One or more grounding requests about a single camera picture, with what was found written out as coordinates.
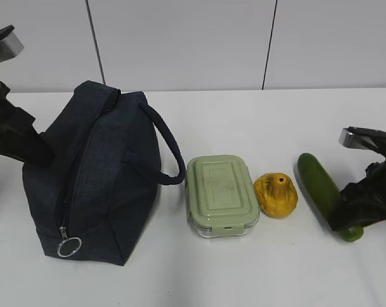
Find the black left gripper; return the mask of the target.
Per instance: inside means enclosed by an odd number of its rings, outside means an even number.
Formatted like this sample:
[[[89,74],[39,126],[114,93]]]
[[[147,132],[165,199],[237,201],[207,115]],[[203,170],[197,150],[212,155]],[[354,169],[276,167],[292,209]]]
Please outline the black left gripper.
[[[10,89],[0,81],[0,154],[40,168],[49,167],[55,153],[34,129],[35,118],[6,98]]]

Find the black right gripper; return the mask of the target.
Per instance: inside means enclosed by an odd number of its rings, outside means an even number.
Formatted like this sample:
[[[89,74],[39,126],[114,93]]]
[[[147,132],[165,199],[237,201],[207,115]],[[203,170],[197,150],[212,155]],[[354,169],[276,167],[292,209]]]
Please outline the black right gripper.
[[[341,204],[328,218],[335,231],[386,221],[386,138],[375,138],[366,144],[385,160],[367,167],[366,182],[350,183],[341,191]]]

